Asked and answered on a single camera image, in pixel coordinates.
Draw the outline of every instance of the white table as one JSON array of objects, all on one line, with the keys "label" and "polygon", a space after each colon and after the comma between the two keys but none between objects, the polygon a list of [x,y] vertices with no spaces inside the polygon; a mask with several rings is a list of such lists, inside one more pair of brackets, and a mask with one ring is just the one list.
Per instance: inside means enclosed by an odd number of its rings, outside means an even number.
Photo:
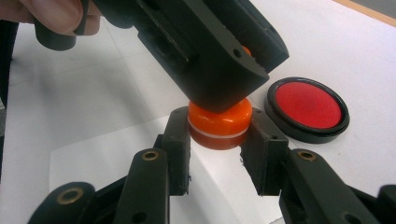
[{"label": "white table", "polygon": [[[396,183],[396,29],[332,1],[252,1],[290,58],[249,99],[258,108],[283,77],[322,82],[345,100],[351,122],[329,144],[290,140],[322,155],[350,186],[376,195]],[[169,113],[188,100],[137,40],[102,20],[98,35],[67,52],[41,47],[21,25],[7,109],[0,223],[26,223],[48,193],[70,181],[100,189],[127,174]],[[270,223],[277,197],[258,197],[239,149],[192,144],[190,194],[171,199],[172,223]]]}]

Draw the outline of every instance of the white surface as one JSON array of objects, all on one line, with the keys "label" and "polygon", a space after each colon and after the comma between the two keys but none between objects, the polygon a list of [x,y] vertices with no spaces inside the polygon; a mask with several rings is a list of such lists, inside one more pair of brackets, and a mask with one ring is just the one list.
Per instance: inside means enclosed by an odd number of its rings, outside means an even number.
[{"label": "white surface", "polygon": [[[250,95],[253,104],[262,108],[268,87],[283,77],[326,84],[346,101],[349,128],[329,144],[291,145],[315,150],[347,184],[370,194],[395,184],[396,29],[333,1],[252,2],[290,52]],[[21,25],[10,77],[0,223],[26,223],[62,183],[84,180],[100,188],[126,174],[133,154],[163,131],[165,116],[187,102],[134,29],[103,21],[98,35],[54,52],[37,43],[31,25]],[[238,154],[192,145],[190,195],[172,198],[173,223],[269,223],[281,216],[277,198],[255,196]]]}]

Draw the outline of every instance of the orange cap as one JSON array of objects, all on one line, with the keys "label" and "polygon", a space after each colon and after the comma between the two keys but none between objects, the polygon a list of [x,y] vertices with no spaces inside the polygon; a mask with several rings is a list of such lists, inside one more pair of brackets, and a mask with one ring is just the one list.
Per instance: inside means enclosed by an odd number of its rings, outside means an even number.
[{"label": "orange cap", "polygon": [[190,102],[191,137],[200,145],[212,149],[237,147],[245,140],[251,113],[248,99],[220,114],[204,110]]}]

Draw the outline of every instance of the white stripe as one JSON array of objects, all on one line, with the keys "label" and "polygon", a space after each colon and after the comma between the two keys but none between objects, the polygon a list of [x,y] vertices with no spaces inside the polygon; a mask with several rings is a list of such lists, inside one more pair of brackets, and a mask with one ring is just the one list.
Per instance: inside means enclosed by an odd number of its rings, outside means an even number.
[{"label": "white stripe", "polygon": [[231,134],[231,135],[215,135],[215,134],[211,134],[211,133],[205,133],[205,132],[199,130],[197,127],[195,127],[195,126],[191,123],[190,118],[188,118],[188,120],[189,120],[190,126],[191,126],[196,132],[198,132],[198,133],[200,133],[201,135],[204,135],[204,136],[206,136],[206,137],[210,137],[210,138],[218,138],[218,139],[235,138],[235,137],[238,137],[238,136],[242,135],[243,133],[245,133],[245,132],[248,130],[248,128],[246,128],[244,131],[242,131],[242,132],[240,132],[240,133],[235,133],[235,134]]}]

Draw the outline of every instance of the human hand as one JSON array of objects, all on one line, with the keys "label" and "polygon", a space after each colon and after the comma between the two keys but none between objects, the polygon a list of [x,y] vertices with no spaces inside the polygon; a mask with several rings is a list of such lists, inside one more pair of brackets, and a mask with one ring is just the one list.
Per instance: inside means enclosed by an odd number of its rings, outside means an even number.
[{"label": "human hand", "polygon": [[[82,18],[80,0],[0,0],[0,20],[33,23],[38,19],[51,31],[61,35],[75,35]],[[99,30],[101,12],[90,1],[84,35]]]}]

